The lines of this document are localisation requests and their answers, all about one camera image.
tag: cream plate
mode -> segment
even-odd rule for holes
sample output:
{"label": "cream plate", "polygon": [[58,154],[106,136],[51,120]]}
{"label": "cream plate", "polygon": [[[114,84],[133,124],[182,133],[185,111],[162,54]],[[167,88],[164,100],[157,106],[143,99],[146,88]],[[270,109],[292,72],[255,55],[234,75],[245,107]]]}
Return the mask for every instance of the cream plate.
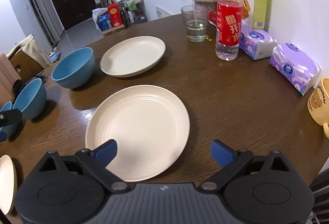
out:
{"label": "cream plate", "polygon": [[14,208],[16,191],[16,169],[11,158],[4,155],[0,158],[0,209],[5,215]]}
{"label": "cream plate", "polygon": [[189,115],[175,94],[138,85],[114,93],[98,106],[87,127],[86,148],[116,140],[117,155],[106,168],[124,181],[142,181],[177,160],[189,132]]}
{"label": "cream plate", "polygon": [[124,40],[110,48],[102,57],[104,73],[117,78],[132,77],[155,66],[166,50],[165,43],[153,36]]}

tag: table surface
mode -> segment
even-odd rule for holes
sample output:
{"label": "table surface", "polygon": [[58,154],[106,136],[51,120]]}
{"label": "table surface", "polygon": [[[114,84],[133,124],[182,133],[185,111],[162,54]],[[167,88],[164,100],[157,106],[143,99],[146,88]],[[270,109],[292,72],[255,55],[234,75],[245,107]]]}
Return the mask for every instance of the table surface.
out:
{"label": "table surface", "polygon": [[[253,61],[241,50],[227,62],[215,54],[215,27],[208,26],[212,42],[187,40],[181,15],[148,22],[98,40],[96,67],[80,88],[62,88],[48,78],[47,103],[40,116],[19,125],[11,141],[1,143],[0,154],[13,158],[19,182],[46,151],[73,154],[85,147],[85,131],[98,105],[123,88],[151,84],[175,93],[190,116],[190,136],[178,160],[148,182],[193,181],[199,185],[220,169],[210,155],[210,142],[247,148],[257,155],[282,151],[310,184],[329,155],[329,140],[307,110],[307,99],[271,65]],[[102,55],[116,43],[135,36],[155,36],[166,44],[161,61],[132,78],[113,78],[99,68]],[[53,66],[46,69],[50,74]],[[13,213],[13,223],[20,223]]]}

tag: red bottle label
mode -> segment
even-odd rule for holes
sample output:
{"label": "red bottle label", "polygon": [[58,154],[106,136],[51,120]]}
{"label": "red bottle label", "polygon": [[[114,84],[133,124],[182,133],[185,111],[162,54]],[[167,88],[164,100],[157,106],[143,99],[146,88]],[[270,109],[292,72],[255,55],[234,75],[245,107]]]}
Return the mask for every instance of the red bottle label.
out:
{"label": "red bottle label", "polygon": [[218,42],[227,46],[239,43],[243,7],[235,1],[217,2]]}

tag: bear print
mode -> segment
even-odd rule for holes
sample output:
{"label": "bear print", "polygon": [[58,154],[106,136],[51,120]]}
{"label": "bear print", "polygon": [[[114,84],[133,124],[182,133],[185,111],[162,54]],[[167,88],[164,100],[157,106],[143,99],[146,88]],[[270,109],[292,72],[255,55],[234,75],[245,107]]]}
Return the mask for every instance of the bear print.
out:
{"label": "bear print", "polygon": [[317,108],[321,108],[322,107],[322,100],[319,96],[319,93],[317,91],[314,91],[313,95],[312,95],[312,107],[314,109],[317,109]]}

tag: red box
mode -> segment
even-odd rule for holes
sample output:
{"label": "red box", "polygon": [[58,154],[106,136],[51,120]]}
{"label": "red box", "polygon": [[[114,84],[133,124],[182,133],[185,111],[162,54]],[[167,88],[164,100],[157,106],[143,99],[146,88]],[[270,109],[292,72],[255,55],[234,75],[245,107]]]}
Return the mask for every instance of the red box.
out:
{"label": "red box", "polygon": [[120,10],[117,4],[112,3],[107,5],[107,10],[109,11],[112,27],[118,27],[120,25],[123,25]]}
{"label": "red box", "polygon": [[213,26],[217,27],[217,12],[216,11],[210,11],[208,14],[208,22],[212,24]]}

